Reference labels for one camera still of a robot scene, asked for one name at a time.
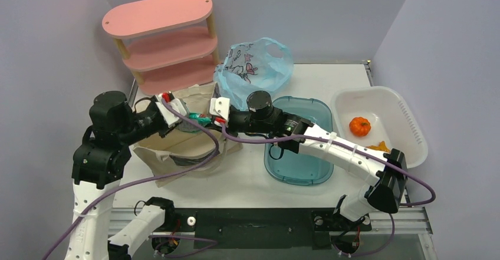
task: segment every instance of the white plastic basket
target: white plastic basket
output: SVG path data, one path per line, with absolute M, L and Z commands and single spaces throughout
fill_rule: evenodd
M 389 149 L 404 153 L 408 168 L 422 164 L 427 158 L 427 142 L 420 127 L 403 97 L 394 90 L 382 86 L 342 90 L 334 95 L 331 106 L 340 137 L 361 146 L 385 141 Z M 355 117 L 370 122 L 367 136 L 357 137 L 349 130 L 349 123 Z

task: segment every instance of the white table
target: white table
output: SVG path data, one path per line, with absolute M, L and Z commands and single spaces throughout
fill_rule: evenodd
M 362 64 L 298 64 L 290 84 L 279 96 L 316 98 L 331 105 L 333 95 L 345 88 L 369 87 Z M 144 97 L 138 91 L 136 100 Z M 152 176 L 134 154 L 121 183 Z M 154 182 L 133 186 L 116 194 L 115 208 L 133 208 L 151 196 L 173 200 L 176 208 L 328 208 L 343 194 L 357 192 L 363 184 L 343 169 L 316 186 L 288 185 L 275 180 L 264 166 L 264 145 L 244 145 L 228 154 L 208 178 L 181 177 L 158 188 Z

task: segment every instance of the pink shelf tier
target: pink shelf tier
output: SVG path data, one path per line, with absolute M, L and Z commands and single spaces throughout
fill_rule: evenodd
M 144 84 L 139 85 L 139 88 L 147 95 L 176 91 L 211 82 L 214 71 L 211 56 L 198 58 L 143 73 Z
M 149 71 L 205 57 L 216 47 L 217 37 L 210 38 L 206 27 L 189 27 L 133 41 L 123 62 L 131 70 Z
M 194 24 L 211 13 L 212 0 L 142 0 L 108 11 L 103 28 L 113 38 L 130 39 Z

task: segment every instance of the robotic arm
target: robotic arm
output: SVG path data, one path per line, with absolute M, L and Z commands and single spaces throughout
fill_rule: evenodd
M 85 132 L 82 145 L 73 156 L 73 220 L 82 217 L 87 204 L 119 185 L 125 164 L 131 157 L 129 145 L 155 133 L 164 137 L 180 123 L 180 118 L 161 103 L 162 99 L 181 115 L 189 114 L 184 103 L 171 93 L 153 96 L 147 109 L 140 113 L 130 108 L 121 92 L 111 91 L 96 97 L 90 108 L 93 125 Z M 309 120 L 273 107 L 271 102 L 267 92 L 257 91 L 247 99 L 249 111 L 239 111 L 230 105 L 228 98 L 213 98 L 209 112 L 213 115 L 214 127 L 224 124 L 228 133 L 233 135 L 262 133 L 269 137 L 286 137 L 302 134 L 326 139 L 327 143 L 294 139 L 278 142 L 277 146 L 327 160 L 365 181 L 366 185 L 357 195 L 344 195 L 335 208 L 334 216 L 348 224 L 359 222 L 365 214 L 374 210 L 397 212 L 406 177 L 380 162 L 365 158 L 356 149 L 406 170 L 402 152 L 393 149 L 390 154 L 383 154 L 362 148 Z M 353 150 L 340 147 L 340 143 Z M 85 214 L 71 233 L 66 259 L 131 259 L 155 229 L 172 221 L 173 202 L 151 198 L 136 219 L 106 242 L 113 200 L 114 194 Z

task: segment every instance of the blue plastic container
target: blue plastic container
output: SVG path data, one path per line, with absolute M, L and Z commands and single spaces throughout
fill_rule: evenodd
M 326 131 L 333 130 L 331 110 L 322 101 L 286 96 L 274 100 L 273 106 L 308 119 Z M 269 174 L 280 182 L 303 186 L 319 185 L 333 173 L 333 164 L 305 154 L 285 151 L 281 159 L 274 160 L 269 157 L 269 148 L 271 145 L 266 144 L 264 164 Z M 273 157 L 279 157 L 280 152 L 279 147 L 271 148 Z

